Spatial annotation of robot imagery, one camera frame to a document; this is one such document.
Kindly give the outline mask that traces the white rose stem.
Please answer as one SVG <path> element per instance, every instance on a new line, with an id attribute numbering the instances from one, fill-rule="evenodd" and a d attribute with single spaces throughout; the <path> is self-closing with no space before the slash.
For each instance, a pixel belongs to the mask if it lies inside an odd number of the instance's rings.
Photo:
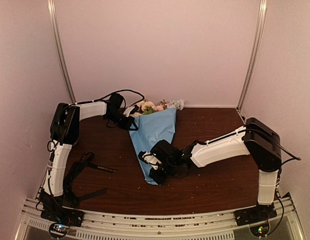
<path id="1" fill-rule="evenodd" d="M 138 107 L 137 111 L 131 114 L 132 117 L 140 117 L 142 115 L 149 115 L 155 113 L 155 104 L 152 101 L 142 100 L 136 104 Z"/>

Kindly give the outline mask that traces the blue wrapping paper sheet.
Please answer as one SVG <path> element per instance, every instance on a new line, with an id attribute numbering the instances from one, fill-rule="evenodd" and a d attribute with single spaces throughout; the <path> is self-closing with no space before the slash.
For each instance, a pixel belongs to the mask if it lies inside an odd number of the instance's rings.
<path id="1" fill-rule="evenodd" d="M 170 108 L 136 117 L 138 130 L 129 132 L 135 154 L 149 152 L 160 140 L 171 143 L 176 131 L 176 114 L 177 110 Z"/>

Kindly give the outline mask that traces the large pink peony stem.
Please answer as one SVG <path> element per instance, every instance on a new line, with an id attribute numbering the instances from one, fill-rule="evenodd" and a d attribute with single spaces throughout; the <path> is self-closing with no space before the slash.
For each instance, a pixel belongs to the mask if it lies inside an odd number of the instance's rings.
<path id="1" fill-rule="evenodd" d="M 155 112 L 161 112 L 167 109 L 167 104 L 168 103 L 165 101 L 165 99 L 163 99 L 159 102 L 158 105 L 154 106 L 153 109 L 155 110 Z"/>

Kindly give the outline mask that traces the light blue flower stem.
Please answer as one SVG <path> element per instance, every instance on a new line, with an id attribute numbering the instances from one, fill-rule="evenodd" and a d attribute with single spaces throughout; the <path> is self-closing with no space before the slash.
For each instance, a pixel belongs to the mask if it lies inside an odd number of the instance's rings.
<path id="1" fill-rule="evenodd" d="M 178 100 L 171 100 L 166 104 L 167 109 L 177 109 L 179 111 L 183 110 L 185 107 L 185 100 L 178 99 Z"/>

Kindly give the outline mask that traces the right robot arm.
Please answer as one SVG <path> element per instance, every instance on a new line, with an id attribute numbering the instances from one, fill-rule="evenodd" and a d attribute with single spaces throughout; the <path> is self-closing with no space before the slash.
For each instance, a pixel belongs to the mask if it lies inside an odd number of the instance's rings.
<path id="1" fill-rule="evenodd" d="M 192 164 L 203 168 L 226 159 L 250 155 L 259 171 L 257 205 L 252 208 L 251 216 L 261 221 L 271 212 L 270 206 L 285 164 L 282 152 L 289 155 L 289 161 L 301 160 L 281 145 L 280 136 L 275 131 L 251 117 L 230 133 L 211 140 L 195 140 L 183 149 L 174 147 L 167 140 L 160 140 L 150 151 L 140 152 L 138 157 L 151 166 L 150 177 L 161 185 L 167 176 L 176 176 L 182 171 L 189 173 Z"/>

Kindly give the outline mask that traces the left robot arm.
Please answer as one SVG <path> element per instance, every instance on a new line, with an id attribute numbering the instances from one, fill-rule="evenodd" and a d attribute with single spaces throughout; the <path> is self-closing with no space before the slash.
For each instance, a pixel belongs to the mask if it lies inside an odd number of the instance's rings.
<path id="1" fill-rule="evenodd" d="M 56 222 L 67 218 L 67 211 L 62 206 L 64 200 L 72 207 L 79 201 L 70 189 L 72 177 L 64 175 L 69 153 L 80 136 L 80 122 L 93 117 L 103 117 L 120 129 L 137 131 L 132 114 L 138 110 L 138 103 L 139 100 L 126 106 L 122 90 L 117 90 L 95 100 L 71 104 L 61 102 L 57 105 L 50 125 L 50 140 L 47 143 L 50 156 L 46 178 L 39 195 L 44 210 Z"/>

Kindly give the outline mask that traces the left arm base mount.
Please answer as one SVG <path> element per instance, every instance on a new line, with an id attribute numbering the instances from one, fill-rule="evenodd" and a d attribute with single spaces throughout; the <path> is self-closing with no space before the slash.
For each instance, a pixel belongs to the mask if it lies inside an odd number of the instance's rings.
<path id="1" fill-rule="evenodd" d="M 44 207 L 40 217 L 52 222 L 48 227 L 50 236 L 55 239 L 61 239 L 69 233 L 71 227 L 82 226 L 84 215 L 84 212 L 80 210 L 63 207 L 61 212 L 53 212 Z"/>

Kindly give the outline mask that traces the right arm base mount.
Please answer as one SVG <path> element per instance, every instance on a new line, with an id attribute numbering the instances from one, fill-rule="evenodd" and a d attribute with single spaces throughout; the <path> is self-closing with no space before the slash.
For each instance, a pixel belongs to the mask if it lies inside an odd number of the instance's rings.
<path id="1" fill-rule="evenodd" d="M 250 233 L 257 238 L 266 237 L 271 232 L 270 219 L 277 216 L 274 203 L 270 205 L 257 204 L 234 212 L 238 227 L 249 226 Z"/>

